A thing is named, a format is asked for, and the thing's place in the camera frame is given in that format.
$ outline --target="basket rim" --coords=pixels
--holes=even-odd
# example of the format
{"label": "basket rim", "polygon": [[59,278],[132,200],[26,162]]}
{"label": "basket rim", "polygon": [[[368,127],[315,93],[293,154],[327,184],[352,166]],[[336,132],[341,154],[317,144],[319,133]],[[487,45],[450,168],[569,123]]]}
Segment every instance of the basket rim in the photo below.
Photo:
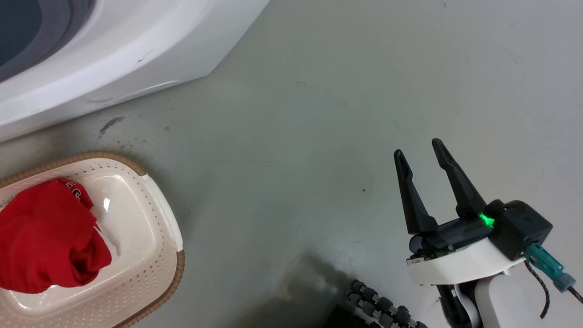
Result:
{"label": "basket rim", "polygon": [[[95,159],[95,158],[116,160],[117,162],[120,162],[120,163],[127,165],[138,176],[144,176],[147,174],[147,171],[143,167],[141,167],[139,164],[137,164],[136,162],[132,161],[130,158],[128,158],[124,155],[120,155],[118,153],[109,152],[109,151],[91,151],[91,152],[79,153],[79,154],[76,154],[73,156],[69,156],[67,158],[54,160],[52,162],[42,164],[42,165],[37,166],[35,168],[29,169],[29,170],[24,170],[24,171],[21,171],[19,173],[15,173],[13,175],[10,175],[10,176],[0,180],[0,189],[8,187],[11,184],[15,184],[15,183],[20,182],[24,179],[28,179],[30,177],[39,175],[41,173],[44,173],[44,172],[47,172],[47,171],[50,171],[50,170],[53,170],[56,168],[60,168],[61,166],[81,162],[81,161],[87,160],[87,159]],[[184,272],[184,261],[185,261],[184,250],[180,250],[179,252],[176,253],[176,271],[174,272],[174,277],[172,279],[172,282],[170,283],[168,288],[166,288],[166,290],[162,293],[162,295],[160,295],[157,299],[155,299],[150,304],[146,305],[141,310],[137,311],[136,313],[134,313],[130,317],[126,318],[122,322],[115,325],[113,328],[131,327],[135,323],[137,323],[138,321],[147,317],[150,313],[154,312],[159,307],[164,305],[164,303],[166,303],[170,299],[170,297],[172,297],[172,295],[174,295],[174,293],[176,292],[176,289],[178,288],[178,285],[180,284],[180,281],[182,280],[182,274]]]}

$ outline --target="red cloth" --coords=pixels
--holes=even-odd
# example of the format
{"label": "red cloth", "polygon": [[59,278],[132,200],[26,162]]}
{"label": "red cloth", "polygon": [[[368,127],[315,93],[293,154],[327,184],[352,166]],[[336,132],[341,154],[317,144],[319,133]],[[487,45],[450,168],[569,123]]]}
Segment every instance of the red cloth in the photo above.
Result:
{"label": "red cloth", "polygon": [[55,179],[18,195],[0,212],[0,287],[36,294],[83,286],[111,263],[83,186]]}

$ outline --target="black cable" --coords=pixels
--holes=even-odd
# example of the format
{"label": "black cable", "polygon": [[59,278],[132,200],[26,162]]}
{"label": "black cable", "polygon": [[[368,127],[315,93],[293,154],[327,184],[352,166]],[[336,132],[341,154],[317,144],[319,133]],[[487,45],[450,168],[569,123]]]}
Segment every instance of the black cable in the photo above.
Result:
{"label": "black cable", "polygon": [[571,292],[571,294],[573,294],[573,296],[575,296],[575,298],[577,298],[577,300],[581,303],[583,303],[583,296],[581,296],[576,290],[575,288],[573,288],[573,286],[567,288],[568,291]]}
{"label": "black cable", "polygon": [[543,318],[546,316],[547,312],[549,311],[549,306],[550,306],[550,294],[549,294],[549,290],[546,288],[545,282],[544,282],[544,281],[543,281],[543,280],[542,280],[542,279],[539,277],[539,275],[538,275],[538,274],[535,272],[535,269],[533,269],[533,268],[531,267],[531,264],[530,264],[530,263],[528,263],[528,261],[524,261],[524,265],[526,266],[526,269],[527,269],[527,270],[528,270],[528,271],[529,271],[529,272],[530,272],[532,275],[534,275],[534,276],[535,276],[535,279],[536,279],[536,280],[539,282],[540,286],[541,286],[541,287],[543,288],[543,290],[545,291],[545,307],[543,308],[543,312],[541,312],[541,313],[540,313],[540,318],[541,318],[541,319],[543,319]]}

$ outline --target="washing machine door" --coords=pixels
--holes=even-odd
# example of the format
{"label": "washing machine door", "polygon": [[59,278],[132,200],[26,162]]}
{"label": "washing machine door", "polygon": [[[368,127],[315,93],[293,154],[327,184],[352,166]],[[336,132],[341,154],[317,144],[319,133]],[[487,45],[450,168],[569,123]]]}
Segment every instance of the washing machine door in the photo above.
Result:
{"label": "washing machine door", "polygon": [[88,10],[88,0],[0,1],[0,82],[59,51]]}

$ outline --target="green led light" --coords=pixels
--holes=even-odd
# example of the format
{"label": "green led light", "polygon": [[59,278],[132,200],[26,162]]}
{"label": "green led light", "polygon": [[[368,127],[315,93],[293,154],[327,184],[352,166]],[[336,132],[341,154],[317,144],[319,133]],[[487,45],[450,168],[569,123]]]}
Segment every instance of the green led light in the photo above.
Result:
{"label": "green led light", "polygon": [[482,221],[484,222],[485,225],[489,227],[492,227],[494,225],[494,219],[485,216],[484,213],[480,214],[480,217],[482,218]]}

